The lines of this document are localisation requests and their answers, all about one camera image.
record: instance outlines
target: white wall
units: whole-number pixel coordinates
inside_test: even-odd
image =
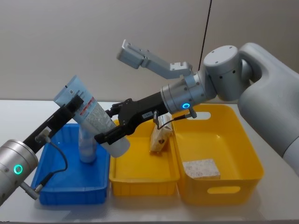
[[[53,99],[79,75],[98,100],[156,93],[169,81],[116,55],[124,39],[198,68],[209,0],[1,0],[0,98]]]
[[[0,0],[0,98],[52,100],[75,74],[98,100],[155,93],[169,80],[116,60],[123,39],[196,70],[209,3]],[[203,58],[256,42],[299,72],[298,8],[298,0],[213,0]]]

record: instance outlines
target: white table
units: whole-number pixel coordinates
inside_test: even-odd
[[[104,109],[112,103],[100,103]],[[299,178],[274,150],[239,117],[265,170],[249,201],[233,207],[194,207],[179,195],[116,198],[108,194],[102,205],[45,207],[18,188],[0,207],[0,221],[11,222],[132,222],[290,220],[299,223]],[[0,100],[0,144],[24,140],[58,106],[51,101]],[[31,184],[34,172],[26,179]]]

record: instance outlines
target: plastic tray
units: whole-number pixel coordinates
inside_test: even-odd
[[[201,113],[199,119],[172,123],[182,199],[195,205],[245,202],[262,178],[263,168],[237,116],[225,105],[199,105],[194,109],[211,116],[200,119]],[[221,173],[219,180],[196,180],[186,175],[182,162],[203,159],[214,159]]]
[[[110,160],[109,179],[116,196],[171,195],[179,179],[172,136],[160,155],[150,153],[154,123],[147,121],[128,136],[129,150]]]
[[[97,159],[91,164],[79,160],[78,124],[67,124],[52,138],[65,153],[69,167],[55,174],[40,193],[44,205],[103,203],[107,195],[109,154],[98,145]],[[64,167],[60,153],[46,144],[31,186],[36,187],[50,172]]]

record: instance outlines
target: bin handle hole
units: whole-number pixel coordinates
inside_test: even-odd
[[[196,118],[187,118],[188,120],[208,120],[211,118],[211,114],[209,112],[196,112]]]
[[[211,195],[215,194],[235,194],[238,193],[241,190],[238,186],[232,186],[232,187],[214,187],[209,188],[207,192]]]

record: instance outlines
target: yellow plastic bin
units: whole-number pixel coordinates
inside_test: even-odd
[[[152,120],[139,125],[127,136],[129,150],[110,159],[109,180],[116,196],[171,195],[175,192],[179,171],[172,136],[160,154],[150,153]]]
[[[182,199],[195,205],[245,202],[262,178],[263,167],[237,116],[225,105],[199,105],[194,109],[211,116],[172,123]],[[221,174],[219,180],[192,179],[185,173],[183,162],[204,159],[214,159]]]

